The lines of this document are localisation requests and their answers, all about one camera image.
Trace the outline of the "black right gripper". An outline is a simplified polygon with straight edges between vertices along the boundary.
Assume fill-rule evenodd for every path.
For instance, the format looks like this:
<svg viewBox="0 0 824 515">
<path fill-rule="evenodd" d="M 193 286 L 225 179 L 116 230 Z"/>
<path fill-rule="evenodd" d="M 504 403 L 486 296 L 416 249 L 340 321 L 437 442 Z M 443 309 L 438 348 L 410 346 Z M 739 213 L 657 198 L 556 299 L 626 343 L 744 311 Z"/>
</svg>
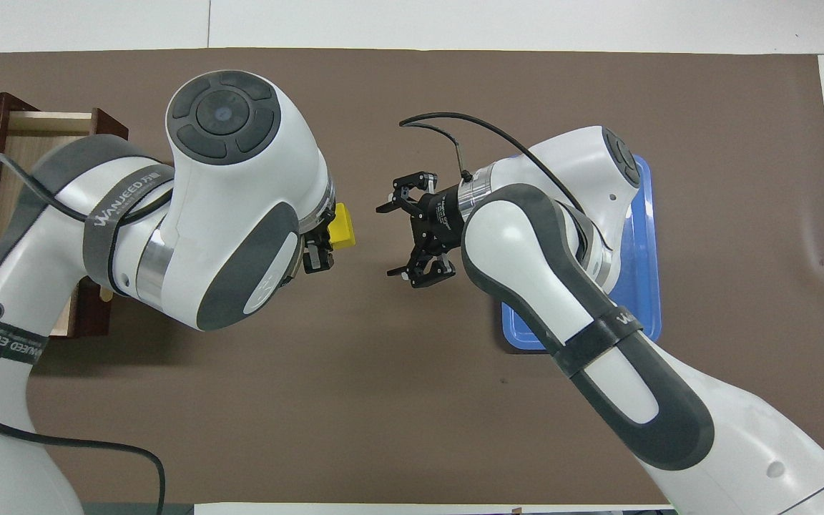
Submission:
<svg viewBox="0 0 824 515">
<path fill-rule="evenodd" d="M 431 172 L 416 172 L 393 180 L 393 192 L 387 202 L 376 208 L 377 214 L 389 214 L 402 209 L 408 214 L 424 214 L 412 219 L 412 234 L 416 244 L 431 235 L 433 241 L 426 247 L 460 247 L 464 219 L 460 213 L 458 188 L 447 188 L 435 193 L 438 176 Z M 425 192 L 416 201 L 410 196 L 412 190 Z M 402 277 L 413 289 L 431 287 L 456 274 L 456 269 L 448 260 L 448 249 L 428 250 L 414 247 L 408 263 L 386 271 L 387 277 Z"/>
</svg>

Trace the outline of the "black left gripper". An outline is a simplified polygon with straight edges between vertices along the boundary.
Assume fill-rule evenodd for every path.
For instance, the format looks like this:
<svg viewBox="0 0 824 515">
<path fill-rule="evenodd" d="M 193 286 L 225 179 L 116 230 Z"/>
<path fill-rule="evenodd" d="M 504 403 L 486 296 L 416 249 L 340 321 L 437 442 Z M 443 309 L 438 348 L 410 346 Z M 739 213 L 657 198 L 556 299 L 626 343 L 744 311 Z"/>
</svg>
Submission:
<svg viewBox="0 0 824 515">
<path fill-rule="evenodd" d="M 329 224 L 335 219 L 334 211 L 324 211 L 320 221 L 304 232 L 302 266 L 305 273 L 323 273 L 333 267 L 333 246 L 330 243 Z"/>
</svg>

